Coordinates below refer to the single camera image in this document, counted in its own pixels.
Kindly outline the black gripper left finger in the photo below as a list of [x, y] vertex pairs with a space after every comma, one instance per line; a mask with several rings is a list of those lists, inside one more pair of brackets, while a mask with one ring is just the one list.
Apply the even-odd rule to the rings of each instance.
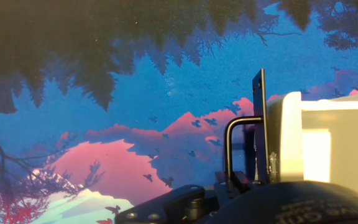
[[189, 184], [120, 212], [115, 224], [205, 223], [219, 208], [218, 187], [225, 187], [224, 172], [215, 174], [215, 184]]

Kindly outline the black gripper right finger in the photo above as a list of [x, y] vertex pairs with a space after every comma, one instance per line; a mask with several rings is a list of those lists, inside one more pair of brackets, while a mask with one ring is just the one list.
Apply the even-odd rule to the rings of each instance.
[[258, 180], [250, 180], [242, 171], [234, 171], [233, 184], [239, 189], [240, 193], [248, 192], [257, 187], [261, 187], [262, 183]]

